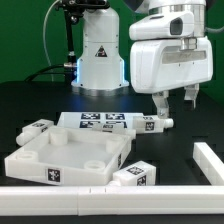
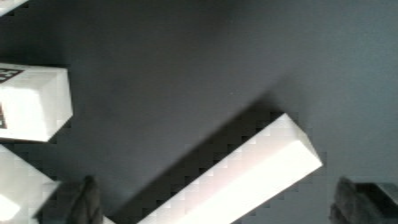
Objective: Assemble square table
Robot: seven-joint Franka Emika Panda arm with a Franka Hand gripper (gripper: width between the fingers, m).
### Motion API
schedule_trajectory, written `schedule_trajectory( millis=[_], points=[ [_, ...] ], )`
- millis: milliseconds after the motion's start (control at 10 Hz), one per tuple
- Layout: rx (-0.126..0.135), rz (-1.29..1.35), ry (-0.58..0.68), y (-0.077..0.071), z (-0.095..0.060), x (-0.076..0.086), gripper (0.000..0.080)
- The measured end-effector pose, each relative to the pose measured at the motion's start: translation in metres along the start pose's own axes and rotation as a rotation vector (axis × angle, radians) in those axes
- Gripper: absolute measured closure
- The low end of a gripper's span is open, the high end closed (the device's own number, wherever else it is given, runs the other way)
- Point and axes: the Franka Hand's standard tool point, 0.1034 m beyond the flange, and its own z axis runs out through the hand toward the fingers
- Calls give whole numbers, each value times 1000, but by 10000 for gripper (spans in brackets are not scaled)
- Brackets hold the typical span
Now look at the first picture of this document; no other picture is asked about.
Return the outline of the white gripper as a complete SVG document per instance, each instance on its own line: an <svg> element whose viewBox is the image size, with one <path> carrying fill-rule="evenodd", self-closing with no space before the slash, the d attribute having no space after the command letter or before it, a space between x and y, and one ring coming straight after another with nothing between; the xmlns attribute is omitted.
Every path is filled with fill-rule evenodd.
<svg viewBox="0 0 224 224"><path fill-rule="evenodd" d="M132 45L132 87L137 93L154 93L152 99L159 118L169 116L167 90L186 86L184 105L194 109L198 83L210 81L212 75L212 47L206 37L197 39L194 50L182 50L180 39L139 41Z"/></svg>

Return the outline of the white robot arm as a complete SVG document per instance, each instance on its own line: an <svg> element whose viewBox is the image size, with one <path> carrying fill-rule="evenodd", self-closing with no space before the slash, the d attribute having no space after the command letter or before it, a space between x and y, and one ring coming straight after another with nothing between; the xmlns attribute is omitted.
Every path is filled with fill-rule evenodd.
<svg viewBox="0 0 224 224"><path fill-rule="evenodd" d="M196 104L199 85L213 75L211 43L205 12L215 0L124 0L144 16L129 28L130 81L124 79L119 56L119 17L116 12L89 9L84 13L83 54L72 85L91 95L132 86L150 94L157 115L169 113L168 92L185 89L184 100Z"/></svg>

